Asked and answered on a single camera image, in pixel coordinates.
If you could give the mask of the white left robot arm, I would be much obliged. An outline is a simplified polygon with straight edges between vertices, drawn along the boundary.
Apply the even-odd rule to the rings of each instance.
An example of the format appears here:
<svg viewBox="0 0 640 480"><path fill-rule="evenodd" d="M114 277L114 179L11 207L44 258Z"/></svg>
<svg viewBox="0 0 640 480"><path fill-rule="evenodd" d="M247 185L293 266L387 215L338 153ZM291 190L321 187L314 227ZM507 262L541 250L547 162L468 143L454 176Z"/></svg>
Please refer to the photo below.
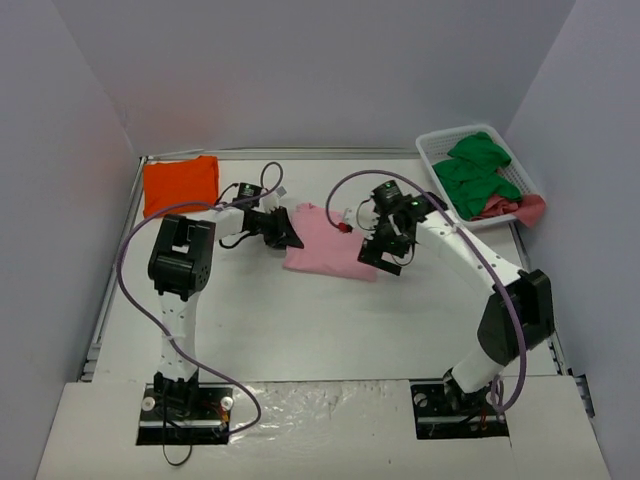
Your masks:
<svg viewBox="0 0 640 480"><path fill-rule="evenodd" d="M154 392L165 395L165 406L179 418L195 415L201 406L195 357L196 310L200 293L212 273L214 247L238 234L261 236L273 249L302 249L280 198L285 189L259 198L262 188L241 183L239 206L196 215L168 214L162 220L148 264L161 305L166 332L160 363L154 375Z"/></svg>

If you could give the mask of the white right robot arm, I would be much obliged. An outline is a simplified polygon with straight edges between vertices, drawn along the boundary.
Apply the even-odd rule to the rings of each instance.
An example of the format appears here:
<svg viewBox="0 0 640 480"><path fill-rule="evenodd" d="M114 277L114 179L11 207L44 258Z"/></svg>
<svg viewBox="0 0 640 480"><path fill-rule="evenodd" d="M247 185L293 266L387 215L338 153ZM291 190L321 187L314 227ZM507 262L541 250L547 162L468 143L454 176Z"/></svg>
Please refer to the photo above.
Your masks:
<svg viewBox="0 0 640 480"><path fill-rule="evenodd" d="M371 211L345 212L347 227L363 234L361 263L399 275L398 258L424 250L458 274L484 300L476 344L443 377L446 406L465 413L512 362L555 331L551 282L540 270L524 271L454 221L432 194L403 194L393 180L375 188Z"/></svg>

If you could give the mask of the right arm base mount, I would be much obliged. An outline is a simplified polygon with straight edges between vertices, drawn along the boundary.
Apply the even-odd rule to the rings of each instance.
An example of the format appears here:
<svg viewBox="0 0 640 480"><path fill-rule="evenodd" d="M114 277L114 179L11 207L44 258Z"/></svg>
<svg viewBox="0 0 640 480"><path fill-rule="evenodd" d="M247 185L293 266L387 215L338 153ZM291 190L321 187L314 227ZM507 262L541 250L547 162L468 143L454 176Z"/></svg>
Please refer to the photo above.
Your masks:
<svg viewBox="0 0 640 480"><path fill-rule="evenodd" d="M410 394L418 440L479 440L508 438L506 419L487 399L485 387L454 406L445 395L441 380L412 381Z"/></svg>

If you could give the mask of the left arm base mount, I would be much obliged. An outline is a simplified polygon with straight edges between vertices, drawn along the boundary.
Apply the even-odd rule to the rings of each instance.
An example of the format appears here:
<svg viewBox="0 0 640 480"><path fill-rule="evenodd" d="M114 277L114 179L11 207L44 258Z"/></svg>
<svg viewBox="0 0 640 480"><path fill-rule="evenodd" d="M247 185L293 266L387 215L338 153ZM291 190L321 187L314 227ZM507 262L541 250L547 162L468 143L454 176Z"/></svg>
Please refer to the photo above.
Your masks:
<svg viewBox="0 0 640 480"><path fill-rule="evenodd" d="M204 384L191 407L164 406L162 394L145 386L138 420L137 446L227 445L233 389Z"/></svg>

